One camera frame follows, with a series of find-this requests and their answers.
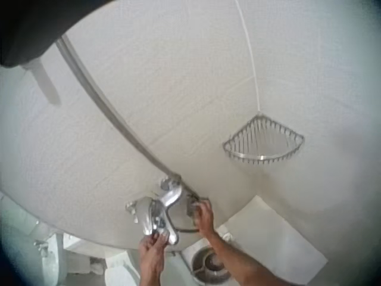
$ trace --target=chrome fixture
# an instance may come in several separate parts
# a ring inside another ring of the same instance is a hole
[[[170,178],[163,180],[162,184],[165,185],[166,190],[162,197],[157,200],[143,197],[137,201],[131,201],[127,203],[126,210],[133,216],[134,222],[142,226],[145,235],[168,231],[168,243],[174,245],[179,241],[179,234],[167,212],[180,199],[183,187]]]
[[[230,157],[247,163],[264,164],[290,158],[303,143],[302,135],[258,114],[224,142],[223,148]]]

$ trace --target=right hand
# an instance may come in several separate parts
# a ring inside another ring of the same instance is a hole
[[[195,225],[200,234],[207,238],[215,233],[212,205],[208,200],[198,201],[194,205],[197,207],[195,211]]]

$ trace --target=white wall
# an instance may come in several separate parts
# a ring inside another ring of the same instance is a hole
[[[239,0],[263,112],[305,135],[260,196],[329,262],[311,285],[360,285],[380,238],[381,18],[367,1]]]
[[[220,147],[257,109],[233,0],[116,1],[68,35],[140,138],[211,197],[217,223],[261,189],[329,259],[314,285],[355,284],[380,237],[376,8],[344,0],[239,3],[263,112],[306,137],[295,158],[254,168],[255,176]],[[4,192],[69,233],[135,247],[141,233],[124,204],[152,194],[163,174],[104,119],[55,47],[42,64],[56,92],[20,68],[1,71]]]
[[[233,1],[115,1],[68,37],[141,140],[211,197],[217,224],[256,194],[221,148],[257,109]],[[136,248],[142,231],[125,204],[154,196],[164,174],[106,120],[55,46],[40,62],[2,71],[4,193],[69,234]],[[197,239],[184,235],[177,249]]]

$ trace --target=faucet handle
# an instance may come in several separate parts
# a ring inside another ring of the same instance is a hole
[[[126,204],[126,210],[133,216],[133,222],[139,223],[138,217],[136,216],[136,203],[137,201],[129,201]]]

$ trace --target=metal shower hose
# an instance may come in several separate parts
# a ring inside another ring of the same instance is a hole
[[[190,188],[185,182],[182,181],[181,176],[170,170],[163,162],[156,158],[153,153],[148,150],[146,146],[133,134],[133,132],[128,127],[127,123],[112,106],[112,104],[107,100],[106,96],[103,94],[101,89],[92,79],[92,76],[87,71],[86,67],[81,62],[77,52],[70,43],[69,38],[66,34],[63,34],[56,41],[56,45],[61,55],[65,59],[65,62],[69,66],[70,70],[73,72],[79,83],[82,85],[83,89],[90,96],[95,105],[102,111],[104,116],[114,125],[114,127],[122,134],[122,136],[129,141],[148,161],[150,161],[154,166],[156,166],[163,173],[167,174],[171,179],[181,182],[185,190],[190,193],[190,195],[199,199],[199,195]],[[197,229],[180,229],[176,228],[179,232],[198,232]]]

